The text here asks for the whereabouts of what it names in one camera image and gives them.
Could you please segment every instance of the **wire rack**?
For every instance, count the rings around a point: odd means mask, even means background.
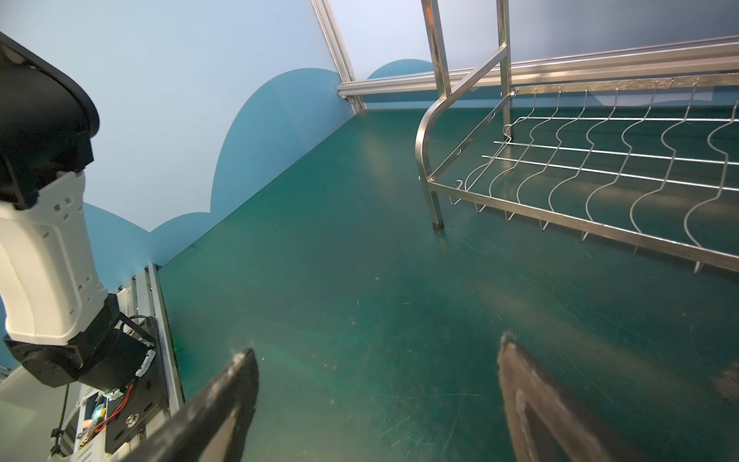
[[[528,113],[503,124],[490,152],[460,156],[501,112],[493,109],[426,178],[429,189],[452,205],[502,209],[507,220],[537,218],[542,231],[554,222],[581,240],[598,234],[635,253],[692,259],[695,272],[739,271],[739,99],[696,103],[701,87],[717,83],[739,84],[739,74],[518,87],[511,100],[527,95]],[[660,104],[677,89],[682,106]],[[634,90],[645,104],[619,104]],[[548,107],[537,107],[543,98]]]

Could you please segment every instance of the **dish rack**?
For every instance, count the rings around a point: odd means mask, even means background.
[[[705,87],[739,85],[739,73],[513,88],[508,2],[497,0],[499,49],[451,88],[437,2],[422,3],[439,99],[420,122],[415,154],[435,229],[443,229],[442,193],[452,205],[502,210],[507,220],[538,219],[542,231],[553,223],[581,231],[581,240],[593,234],[631,244],[634,253],[690,259],[696,273],[703,265],[739,271],[739,99],[695,104]],[[435,122],[498,64],[502,100],[432,166]],[[684,93],[680,107],[661,104],[676,91]],[[648,103],[619,105],[635,94]],[[516,98],[528,114],[512,120]],[[493,120],[502,131],[489,152],[462,156]]]

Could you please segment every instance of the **white plastic casing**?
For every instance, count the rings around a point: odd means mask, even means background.
[[[66,345],[103,308],[84,188],[84,174],[69,171],[43,187],[31,209],[0,203],[0,296],[13,340]]]

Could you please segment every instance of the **bolt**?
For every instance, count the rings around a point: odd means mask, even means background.
[[[126,425],[128,426],[128,428],[131,428],[134,425],[136,425],[136,422],[138,422],[138,414],[131,414],[126,419]]]

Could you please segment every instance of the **red wire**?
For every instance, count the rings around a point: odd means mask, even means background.
[[[131,395],[131,390],[133,390],[133,389],[134,389],[134,386],[133,386],[133,385],[131,385],[131,386],[129,387],[129,389],[128,389],[128,390],[126,391],[126,397],[125,397],[125,398],[123,399],[123,401],[121,401],[121,402],[120,402],[120,404],[118,405],[118,407],[116,407],[116,408],[115,408],[115,411],[114,411],[114,412],[113,412],[113,413],[112,413],[112,414],[110,415],[110,417],[108,417],[108,418],[107,418],[107,419],[105,419],[104,421],[100,422],[100,423],[99,423],[98,425],[96,425],[96,426],[95,426],[95,428],[94,428],[94,429],[92,429],[92,432],[93,432],[93,433],[97,433],[97,432],[102,432],[102,431],[103,431],[103,428],[105,428],[105,426],[106,426],[106,424],[108,423],[108,421],[109,421],[110,419],[114,418],[114,417],[115,417],[116,415],[118,415],[118,413],[119,413],[120,411],[122,411],[122,410],[123,410],[123,408],[124,408],[124,407],[126,406],[126,404],[127,404],[128,402],[129,402],[129,396]]]

